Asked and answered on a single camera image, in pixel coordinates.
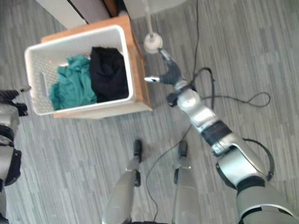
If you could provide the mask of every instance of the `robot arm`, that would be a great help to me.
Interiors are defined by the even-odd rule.
[[[228,186],[238,190],[239,223],[299,224],[290,205],[267,181],[259,157],[202,103],[198,93],[181,76],[171,56],[163,49],[159,52],[170,69],[163,76],[147,77],[145,81],[174,86],[176,92],[172,98],[177,98],[178,107],[189,116],[190,122],[218,158],[216,168],[220,177]]]

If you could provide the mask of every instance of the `pole base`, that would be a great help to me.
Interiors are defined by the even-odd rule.
[[[163,46],[163,40],[161,36],[157,33],[153,33],[153,38],[149,34],[146,35],[143,46],[146,52],[150,54],[158,53],[158,48]]]

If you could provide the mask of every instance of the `black bracket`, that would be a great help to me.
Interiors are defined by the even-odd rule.
[[[182,93],[183,93],[185,90],[187,90],[187,89],[192,89],[192,90],[196,91],[195,88],[194,88],[194,86],[193,86],[192,84],[188,84],[188,85],[185,85],[183,88],[179,89],[178,91],[170,93],[170,94],[166,97],[169,106],[170,106],[170,107],[174,107],[174,106],[176,106],[176,105],[178,104],[178,103],[177,103],[178,96],[179,96],[180,94],[182,94]]]

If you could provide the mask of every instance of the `robot leg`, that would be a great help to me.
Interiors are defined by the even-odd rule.
[[[118,180],[104,212],[102,224],[129,224],[134,198],[134,187],[141,184],[138,165],[141,162],[142,143],[134,142],[134,157],[126,172]]]
[[[187,157],[186,141],[179,144],[179,163],[174,182],[177,185],[173,211],[173,224],[199,224],[199,200],[196,183],[191,171],[191,162]]]

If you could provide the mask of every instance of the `black cable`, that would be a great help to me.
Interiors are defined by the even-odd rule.
[[[197,37],[196,37],[196,47],[195,47],[195,53],[194,53],[193,75],[195,74],[195,70],[196,70],[197,52],[198,52],[198,43],[199,43],[198,1],[199,0],[196,1],[196,29],[197,29]]]
[[[212,73],[212,70],[209,68],[209,67],[203,67],[201,69],[199,69],[197,71],[197,73],[194,73],[193,75],[193,79],[192,81],[190,82],[190,84],[192,84],[192,86],[195,88],[195,79],[196,77],[201,74],[203,71],[208,71],[209,74],[210,74],[210,81],[211,81],[211,91],[212,91],[212,94],[209,98],[211,98],[211,109],[214,110],[214,103],[215,103],[215,79],[213,77],[213,73]]]
[[[153,222],[156,220],[156,217],[158,215],[158,212],[159,212],[159,208],[158,208],[158,204],[157,202],[155,201],[155,199],[153,198],[153,196],[151,195],[150,193],[150,190],[149,190],[149,186],[148,186],[148,178],[149,178],[149,175],[152,171],[152,169],[155,167],[155,165],[159,162],[160,159],[163,158],[163,156],[165,156],[168,152],[170,152],[173,148],[175,148],[176,146],[179,145],[179,143],[184,140],[184,138],[186,137],[186,135],[188,134],[188,132],[190,131],[192,125],[190,125],[187,129],[187,131],[185,132],[185,134],[183,135],[183,137],[180,139],[180,141],[178,143],[176,143],[173,147],[171,147],[170,149],[168,149],[167,151],[165,151],[162,155],[160,155],[156,161],[154,162],[154,164],[151,166],[151,168],[149,169],[148,171],[148,174],[146,175],[146,178],[145,178],[145,185],[146,185],[146,190],[149,194],[149,197],[151,198],[151,200],[153,201],[153,203],[155,204],[155,207],[156,207],[156,213],[155,213],[155,216],[154,216],[154,219],[153,219]]]
[[[269,172],[266,176],[267,178],[267,181],[270,181],[271,178],[273,177],[274,175],[274,167],[275,167],[275,162],[274,162],[274,159],[273,159],[273,156],[271,154],[271,152],[269,151],[269,149],[266,148],[266,146],[264,146],[262,143],[260,143],[259,141],[257,140],[254,140],[254,139],[243,139],[244,141],[251,141],[251,142],[254,142],[256,144],[258,144],[260,147],[263,148],[263,150],[266,152],[266,154],[268,155],[268,158],[269,158],[269,163],[270,163],[270,168],[269,168]]]
[[[268,96],[268,101],[267,103],[263,104],[263,105],[257,105],[257,104],[253,104],[251,103],[251,101],[256,98],[257,96],[259,95],[262,95],[262,94],[265,94]],[[204,99],[209,99],[209,98],[228,98],[228,99],[233,99],[237,102],[240,102],[240,103],[243,103],[243,104],[249,104],[250,106],[254,106],[254,107],[265,107],[267,106],[270,101],[271,101],[271,96],[269,93],[267,92],[259,92],[258,94],[254,95],[252,98],[250,98],[249,100],[241,100],[241,99],[238,99],[238,98],[235,98],[235,97],[231,97],[231,96],[226,96],[226,95],[214,95],[214,97],[212,96],[208,96],[208,97],[202,97],[201,99],[204,100]]]

